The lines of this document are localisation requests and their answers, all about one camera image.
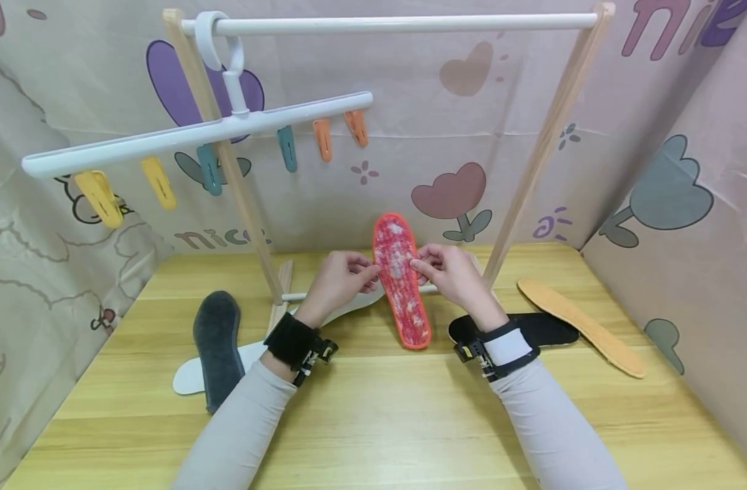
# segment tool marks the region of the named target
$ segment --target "white sleeve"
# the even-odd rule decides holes
[[[193,443],[172,490],[248,489],[296,391],[256,361]]]
[[[594,428],[542,360],[491,383],[543,490],[621,490],[626,482]]]

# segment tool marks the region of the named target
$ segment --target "white rod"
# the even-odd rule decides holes
[[[163,151],[191,148],[245,134],[276,131],[290,124],[327,118],[348,110],[369,108],[372,103],[372,93],[359,92],[286,108],[232,115],[183,128],[28,155],[22,159],[22,168],[39,179],[59,177],[81,170],[97,169],[114,162],[142,159]]]
[[[424,286],[419,286],[419,294],[430,294],[436,293],[437,291],[438,289],[436,289],[436,286],[434,286],[433,284],[425,284]],[[305,299],[305,296],[307,294],[308,293],[285,293],[281,296],[281,299],[286,302],[302,301],[303,299]]]
[[[213,27],[216,36],[362,34],[459,31],[549,31],[590,29],[594,12],[585,14],[512,14],[481,16],[337,17],[316,19],[228,19]],[[182,31],[194,35],[196,21],[183,20]]]

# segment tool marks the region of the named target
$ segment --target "yellow clip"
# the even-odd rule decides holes
[[[157,157],[147,157],[142,160],[142,171],[150,181],[150,186],[158,197],[158,202],[164,210],[173,210],[177,207],[175,193],[172,192],[172,186],[169,185],[169,179],[166,172],[163,171],[161,161]]]
[[[90,201],[95,213],[109,228],[119,228],[123,223],[123,213],[117,205],[117,198],[109,186],[106,176],[99,170],[88,170],[74,175],[82,194]]]
[[[316,135],[316,143],[319,144],[319,153],[324,161],[332,160],[332,140],[329,135],[329,119],[313,121],[313,134]]]
[[[343,117],[346,118],[346,125],[349,126],[349,131],[354,135],[359,147],[365,148],[368,145],[368,130],[365,129],[365,118],[362,115],[362,110],[349,110],[349,112],[343,114]]]

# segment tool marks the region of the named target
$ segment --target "insole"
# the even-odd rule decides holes
[[[580,333],[605,356],[610,364],[630,376],[646,377],[646,363],[635,351],[564,296],[533,279],[519,280],[518,288],[540,310],[547,311],[580,330]]]
[[[193,340],[202,362],[209,413],[218,410],[244,375],[237,352],[239,324],[240,309],[225,291],[215,291],[204,298],[193,321]]]
[[[327,319],[323,322],[322,326],[327,325],[330,321],[333,321],[350,311],[359,310],[366,308],[369,305],[374,304],[384,296],[384,290],[377,288],[371,293],[359,293],[354,296],[354,299],[341,306],[337,310],[333,311]],[[295,314],[297,308],[289,311],[291,314]],[[267,347],[264,345],[264,341],[254,342],[253,344],[245,344],[239,346],[237,351],[242,361],[243,372],[248,372],[253,366],[253,363],[259,360]],[[194,357],[189,361],[182,363],[175,373],[175,377],[172,379],[172,388],[177,394],[193,394],[201,393],[204,391],[204,375],[202,371],[202,362],[199,357]]]
[[[379,280],[390,300],[400,343],[423,349],[430,343],[430,325],[419,297],[417,274],[411,259],[417,257],[414,236],[402,216],[388,212],[373,227],[373,262],[381,267]]]
[[[517,320],[521,332],[532,345],[540,347],[567,346],[574,344],[580,339],[579,331],[555,316],[538,311],[535,313],[507,313],[509,320]],[[471,316],[465,315],[452,320],[447,328],[449,338],[457,344],[465,341],[466,344],[475,338],[477,324]]]

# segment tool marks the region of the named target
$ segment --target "yellow insole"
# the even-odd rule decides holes
[[[646,377],[646,363],[635,351],[564,296],[533,279],[519,280],[518,288],[540,310],[547,311],[578,329],[610,364],[630,376]]]

